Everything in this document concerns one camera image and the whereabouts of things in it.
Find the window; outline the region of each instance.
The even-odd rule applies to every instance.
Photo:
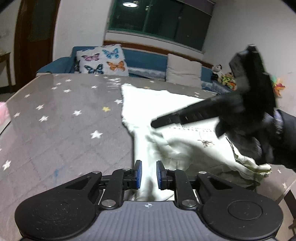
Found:
[[[209,8],[204,3],[209,3],[207,0],[196,0],[197,9],[186,1],[190,2],[139,0],[128,4],[127,0],[115,0],[109,29],[155,36],[202,50],[213,4]],[[200,10],[205,5],[208,13]]]

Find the wall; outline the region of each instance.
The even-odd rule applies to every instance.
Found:
[[[61,0],[53,59],[70,56],[74,46],[100,46],[112,0]]]
[[[222,64],[248,44],[256,44],[266,70],[283,77],[286,89],[278,105],[296,115],[296,14],[281,0],[220,0],[204,44],[204,61]]]
[[[7,31],[7,35],[0,38],[0,48],[10,53],[10,72],[12,84],[15,84],[14,71],[14,41],[15,25],[21,0],[13,1],[6,9],[0,13],[0,35]],[[8,79],[5,63],[0,63],[0,87],[7,86]]]
[[[132,33],[115,33],[107,32],[106,33],[106,40],[115,40],[115,41],[122,41],[122,42],[130,42],[130,43],[137,43],[137,44],[143,44],[143,45],[149,45],[153,47],[158,47],[162,49],[167,49],[170,51],[174,51],[177,53],[182,53],[185,55],[188,55],[193,58],[197,58],[200,60],[203,60],[203,54],[197,50],[194,50],[192,48],[183,47],[179,44],[174,44],[171,42],[167,42],[165,40],[158,40],[150,36],[139,36]]]

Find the gray tablecloth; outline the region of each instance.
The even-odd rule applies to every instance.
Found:
[[[0,169],[0,240],[20,238],[14,211],[24,199],[94,170],[108,175],[132,166],[132,138],[121,123],[122,104],[115,102],[122,100],[124,83],[203,99],[213,96],[131,77],[48,74],[30,82],[7,102],[12,121],[0,135],[0,167],[7,167]],[[102,134],[96,138],[92,133]],[[281,175],[283,180],[275,184],[273,175],[280,175],[277,168],[266,179],[271,183],[264,182],[278,191],[265,195],[277,200],[286,192],[282,183],[289,188],[295,177]]]

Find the crumpled fabric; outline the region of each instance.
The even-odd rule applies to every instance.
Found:
[[[5,102],[0,102],[0,126],[10,118],[9,111]]]
[[[214,130],[218,118],[186,126],[151,127],[153,119],[202,99],[136,88],[131,84],[122,85],[121,90],[122,123],[134,139],[134,162],[142,161],[141,187],[133,200],[165,201],[173,198],[173,191],[158,189],[158,160],[163,161],[166,169],[181,169],[187,175],[206,171],[242,187],[258,185],[271,173],[270,165],[258,166],[253,159],[241,155],[227,136],[216,137]]]

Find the blue sofa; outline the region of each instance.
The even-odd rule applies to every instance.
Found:
[[[37,71],[38,73],[74,73],[75,72],[75,58],[76,52],[87,49],[94,49],[95,46],[75,46],[72,49],[70,57],[59,58],[50,64],[42,67]],[[168,57],[157,54],[149,53],[140,50],[131,50],[123,48],[125,61],[129,67],[129,75],[131,77],[142,78],[158,78],[165,81],[165,71],[167,68]],[[211,81],[212,70],[202,66],[202,88],[205,90],[213,91],[216,93],[230,92],[231,90],[221,85],[216,81]]]

